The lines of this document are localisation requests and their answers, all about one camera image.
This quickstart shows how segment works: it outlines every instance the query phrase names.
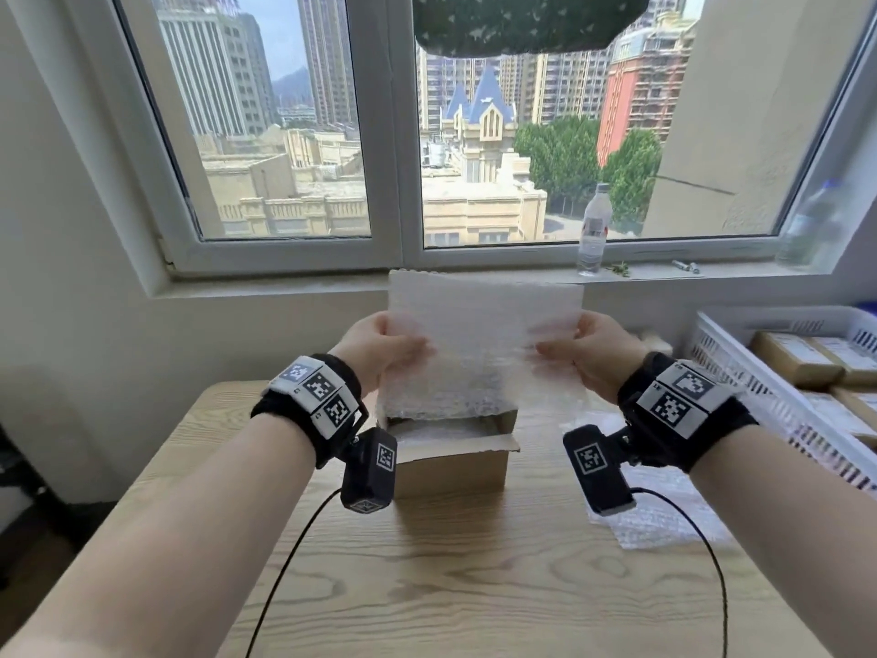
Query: white plastic crate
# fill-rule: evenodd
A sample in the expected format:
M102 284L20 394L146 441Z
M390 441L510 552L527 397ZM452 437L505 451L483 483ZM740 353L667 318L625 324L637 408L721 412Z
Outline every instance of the white plastic crate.
M854 307L717 307L697 314L686 355L722 382L762 425L849 484L877 498L877 453L823 419L803 395L746 347L759 330L843 337L877 360L877 318Z

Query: hand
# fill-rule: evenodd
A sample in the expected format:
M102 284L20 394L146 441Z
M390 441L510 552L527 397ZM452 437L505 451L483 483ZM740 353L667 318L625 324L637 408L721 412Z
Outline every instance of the hand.
M425 337L389 336L388 323L388 311L357 321L329 352L354 371L363 397L377 389L380 375L389 366L414 365L427 355Z
M596 311L582 312L573 339L542 341L536 350L549 360L572 362L585 387L612 403L649 352L618 321Z

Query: wood grain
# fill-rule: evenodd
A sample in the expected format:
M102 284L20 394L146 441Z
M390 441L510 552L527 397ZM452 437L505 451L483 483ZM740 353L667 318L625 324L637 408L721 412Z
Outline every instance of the wood grain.
M263 382L208 388L101 531L115 531L247 420ZM702 545L622 551L588 523L560 442L561 402L521 408L506 489L411 499L370 516L323 511L259 633L260 656L718 656L721 597ZM313 510L340 484L318 471L220 651L243 656ZM718 551L730 655L825 657L751 561Z

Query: forearm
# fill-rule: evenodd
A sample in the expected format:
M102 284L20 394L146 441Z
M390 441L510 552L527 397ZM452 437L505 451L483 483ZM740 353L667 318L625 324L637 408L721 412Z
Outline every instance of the forearm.
M24 653L28 640L56 637L122 655L213 656L314 458L291 422L252 419L120 535L89 543L16 644Z
M691 480L828 651L877 647L877 501L770 432L746 427Z

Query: blue roof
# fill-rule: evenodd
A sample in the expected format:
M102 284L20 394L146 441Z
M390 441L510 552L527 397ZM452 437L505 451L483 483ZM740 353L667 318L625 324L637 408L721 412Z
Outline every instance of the blue roof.
M505 99L502 98L502 90L500 89L499 81L497 80L497 72L494 71L493 66L488 65L484 67L484 73L481 74L481 80L475 90L475 98L472 101L472 108L468 111L468 121L470 123L478 122L478 120L481 119L481 116L484 115L484 111L490 107L491 103L496 106L502 114L504 122L512 122L515 119L515 114L511 107L505 102Z
M463 107L463 117L466 117L469 114L469 99L466 99L466 88L463 87L462 83L457 83L457 87L454 88L454 96L451 97L451 102L448 103L447 108L442 110L441 118L443 120L453 120L460 106Z

